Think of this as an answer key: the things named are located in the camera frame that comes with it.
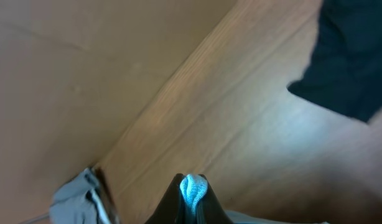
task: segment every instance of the wall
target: wall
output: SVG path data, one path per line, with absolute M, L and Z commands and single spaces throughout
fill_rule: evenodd
M 0 223 L 47 211 L 234 0 L 0 0 Z

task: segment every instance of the wooden floor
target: wooden floor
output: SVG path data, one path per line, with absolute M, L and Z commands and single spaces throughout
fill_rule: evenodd
M 179 172 L 248 215 L 382 223 L 382 112 L 367 126 L 286 90 L 319 6 L 238 1 L 101 161 L 123 223 L 144 223 Z

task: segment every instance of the black fabric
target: black fabric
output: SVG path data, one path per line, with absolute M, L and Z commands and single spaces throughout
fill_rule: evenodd
M 367 122 L 382 107 L 382 0 L 324 0 L 310 65 L 288 90 Z

